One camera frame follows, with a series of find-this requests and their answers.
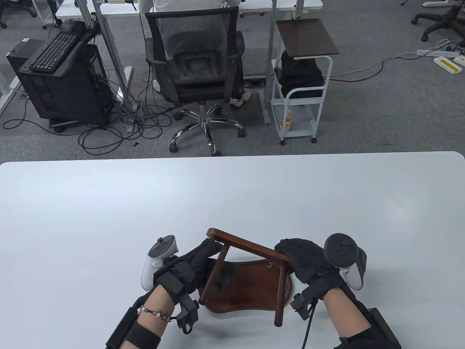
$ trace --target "shoe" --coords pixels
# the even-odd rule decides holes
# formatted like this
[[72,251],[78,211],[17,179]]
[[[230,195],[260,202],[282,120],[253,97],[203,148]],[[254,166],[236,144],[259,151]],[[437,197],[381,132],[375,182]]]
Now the shoe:
[[158,83],[156,79],[153,79],[153,89],[158,93],[160,93],[161,91],[160,84]]
[[233,109],[240,108],[245,102],[247,102],[250,99],[250,95],[251,95],[250,89],[244,88],[242,92],[242,96],[239,100],[235,98],[231,98],[229,100],[230,107]]

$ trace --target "computer tower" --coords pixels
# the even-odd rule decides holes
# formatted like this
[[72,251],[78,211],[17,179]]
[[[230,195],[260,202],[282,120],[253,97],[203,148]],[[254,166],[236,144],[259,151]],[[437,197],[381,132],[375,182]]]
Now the computer tower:
[[7,53],[8,62],[20,81],[20,68],[34,55],[43,43],[43,40],[24,38],[13,50]]
[[114,97],[96,45],[78,43],[53,74],[21,68],[21,83],[41,118],[100,126],[109,121]]

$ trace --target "mesh backrest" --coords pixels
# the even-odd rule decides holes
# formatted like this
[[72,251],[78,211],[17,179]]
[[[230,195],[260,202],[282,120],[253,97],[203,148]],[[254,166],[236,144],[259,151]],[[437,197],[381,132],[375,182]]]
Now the mesh backrest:
[[218,51],[226,57],[229,18],[228,14],[157,18],[166,59],[195,51]]

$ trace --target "keyboard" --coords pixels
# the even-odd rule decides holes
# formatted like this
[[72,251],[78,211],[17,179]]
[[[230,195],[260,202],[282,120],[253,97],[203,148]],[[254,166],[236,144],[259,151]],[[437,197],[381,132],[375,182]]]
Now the keyboard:
[[53,73],[68,56],[78,37],[64,32],[57,33],[29,64],[29,69],[41,73]]

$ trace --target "hand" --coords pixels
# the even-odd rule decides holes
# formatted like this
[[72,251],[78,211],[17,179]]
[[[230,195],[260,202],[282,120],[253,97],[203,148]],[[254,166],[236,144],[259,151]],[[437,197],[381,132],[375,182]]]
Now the hand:
[[320,290],[319,298],[323,298],[330,289],[346,285],[334,267],[325,257],[324,250],[312,241],[303,239],[283,239],[274,247],[275,251],[285,254],[291,259],[289,273],[306,284],[324,279],[325,289]]
[[[181,281],[183,284],[182,294],[191,294],[196,289],[203,287],[210,276],[213,267],[215,266],[216,260],[210,258],[221,251],[221,245],[212,238],[205,239],[198,247],[194,248],[191,252],[184,256],[177,257],[173,256],[165,262],[165,266],[153,274],[154,285],[157,284],[157,278],[169,272],[176,279]],[[189,270],[184,270],[185,264],[180,262],[187,262]],[[232,263],[224,262],[221,268],[220,274],[215,281],[213,291],[219,290],[221,285],[228,283],[231,276],[235,272],[235,266]]]

